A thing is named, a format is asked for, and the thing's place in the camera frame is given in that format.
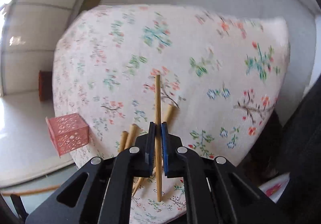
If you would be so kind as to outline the curved bamboo chopstick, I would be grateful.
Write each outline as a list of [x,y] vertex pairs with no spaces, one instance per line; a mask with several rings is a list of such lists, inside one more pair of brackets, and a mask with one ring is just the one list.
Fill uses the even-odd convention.
[[[154,167],[151,177],[156,174],[156,167]],[[143,184],[143,181],[146,179],[146,177],[139,177],[138,181],[136,182],[135,186],[132,189],[132,197],[135,195],[139,187]]]

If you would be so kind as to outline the pink perforated utensil holder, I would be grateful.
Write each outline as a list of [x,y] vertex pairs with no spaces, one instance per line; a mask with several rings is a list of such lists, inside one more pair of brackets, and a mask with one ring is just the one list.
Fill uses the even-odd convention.
[[89,143],[89,125],[78,113],[46,118],[46,123],[59,157]]

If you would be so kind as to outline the floral tablecloth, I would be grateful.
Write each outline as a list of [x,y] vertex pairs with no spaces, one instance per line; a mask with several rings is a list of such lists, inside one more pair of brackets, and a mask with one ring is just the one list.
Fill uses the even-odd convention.
[[290,60],[284,18],[237,19],[199,7],[99,6],[58,41],[56,116],[78,113],[90,142],[71,152],[83,166],[116,156],[121,132],[146,133],[155,77],[162,109],[176,107],[169,132],[200,156],[238,165],[264,129]]

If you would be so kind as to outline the red-lined brown trash bin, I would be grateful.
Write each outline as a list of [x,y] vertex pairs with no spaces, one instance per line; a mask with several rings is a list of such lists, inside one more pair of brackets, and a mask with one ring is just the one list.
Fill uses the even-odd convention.
[[52,98],[52,72],[39,71],[39,100],[48,101]]

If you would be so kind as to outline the white lower cabinets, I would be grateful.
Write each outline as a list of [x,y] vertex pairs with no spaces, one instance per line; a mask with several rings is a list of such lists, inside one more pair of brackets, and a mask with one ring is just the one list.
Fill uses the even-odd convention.
[[56,44],[83,0],[1,1],[2,95],[34,91],[50,71]]

